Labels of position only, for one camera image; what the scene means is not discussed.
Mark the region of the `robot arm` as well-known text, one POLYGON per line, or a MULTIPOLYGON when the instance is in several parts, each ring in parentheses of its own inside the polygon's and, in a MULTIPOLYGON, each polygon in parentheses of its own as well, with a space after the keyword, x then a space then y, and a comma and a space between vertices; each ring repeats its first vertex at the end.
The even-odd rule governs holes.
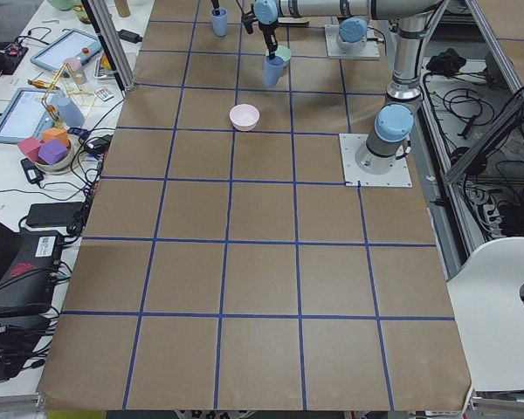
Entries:
MULTIPOLYGON (((270 56, 277 51, 278 41, 275 36, 276 28, 279 26, 280 17, 294 17, 301 18, 298 1, 287 1, 287 10, 289 15, 284 15, 281 11, 280 1, 255 1, 251 5, 250 11, 245 12, 239 1, 235 1, 241 11, 241 23, 245 27, 248 34, 253 33, 252 24, 258 22, 259 29, 262 31, 265 45, 270 56)), ((210 17, 213 23, 214 33, 218 36, 224 36, 226 30, 223 32, 216 31, 216 17, 226 16, 227 11, 220 6, 219 1, 211 1, 212 10, 210 17)), ((368 31, 368 23, 361 17, 356 17, 351 13, 349 1, 338 1, 338 20, 340 22, 340 39, 344 42, 354 43, 364 39, 368 31)))
POLYGON ((397 23, 391 81, 386 100, 374 127, 355 152, 355 163, 372 175, 389 173, 396 152, 413 129, 420 106, 419 80, 424 48, 446 7, 446 1, 256 1, 241 13, 241 23, 253 33, 256 23, 263 33, 268 57, 278 50, 275 31, 283 17, 336 17, 337 24, 325 27, 330 58, 370 59, 378 49, 370 48, 369 22, 397 23))

